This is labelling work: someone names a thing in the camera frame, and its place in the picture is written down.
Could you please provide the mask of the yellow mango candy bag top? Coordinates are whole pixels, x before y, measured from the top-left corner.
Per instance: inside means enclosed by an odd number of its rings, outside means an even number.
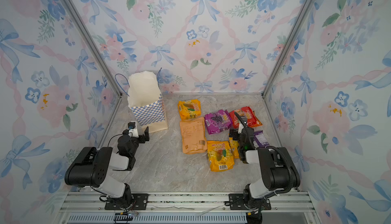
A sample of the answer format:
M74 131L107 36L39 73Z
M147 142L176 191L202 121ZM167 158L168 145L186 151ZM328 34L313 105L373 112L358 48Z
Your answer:
M202 114L201 103L197 99L179 101L178 111L182 121L198 118Z

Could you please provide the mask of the blue checkered paper bag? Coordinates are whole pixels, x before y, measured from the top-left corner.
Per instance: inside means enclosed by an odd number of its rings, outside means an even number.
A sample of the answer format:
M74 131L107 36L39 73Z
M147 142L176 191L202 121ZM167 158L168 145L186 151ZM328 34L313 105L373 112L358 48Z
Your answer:
M159 88L158 77L150 71L134 73L117 85L127 96L128 107L143 130L150 133L168 129L163 95Z

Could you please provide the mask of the purple grape candy bag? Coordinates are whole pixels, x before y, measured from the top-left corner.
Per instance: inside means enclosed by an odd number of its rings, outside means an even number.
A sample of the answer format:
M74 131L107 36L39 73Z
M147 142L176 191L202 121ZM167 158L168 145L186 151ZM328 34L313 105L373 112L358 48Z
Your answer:
M219 110L204 116L208 134L217 134L229 130L232 120L227 110Z

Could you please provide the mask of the orange kraft snack pouch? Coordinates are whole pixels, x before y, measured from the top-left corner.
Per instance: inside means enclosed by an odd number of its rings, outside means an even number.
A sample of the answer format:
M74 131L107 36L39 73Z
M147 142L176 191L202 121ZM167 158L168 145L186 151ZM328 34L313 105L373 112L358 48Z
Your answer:
M184 154L190 155L207 151L204 117L181 121L180 131L182 137L182 151Z

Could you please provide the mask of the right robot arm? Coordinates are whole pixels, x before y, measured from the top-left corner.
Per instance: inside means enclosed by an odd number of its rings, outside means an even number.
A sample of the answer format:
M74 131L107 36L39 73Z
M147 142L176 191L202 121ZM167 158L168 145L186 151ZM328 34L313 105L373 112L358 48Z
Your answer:
M241 131L231 129L229 136L238 145L234 147L239 159L245 164L256 164L260 167L261 178L248 184L243 193L229 194L225 205L231 210L248 210L251 213L271 210L270 198L288 193L300 186L299 172L291 156L284 147L254 146L255 132L245 127Z

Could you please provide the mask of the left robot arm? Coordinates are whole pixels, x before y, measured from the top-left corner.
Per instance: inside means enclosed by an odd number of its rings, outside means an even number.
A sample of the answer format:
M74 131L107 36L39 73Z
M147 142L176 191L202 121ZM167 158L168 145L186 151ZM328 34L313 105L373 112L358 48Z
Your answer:
M146 210L149 195L132 193L129 184L114 179L108 172L132 171L139 145L149 140L148 127L143 130L130 122L119 135L117 153L112 147L83 148L66 171L65 183L79 188L90 187L100 193L99 200L105 203L105 210Z

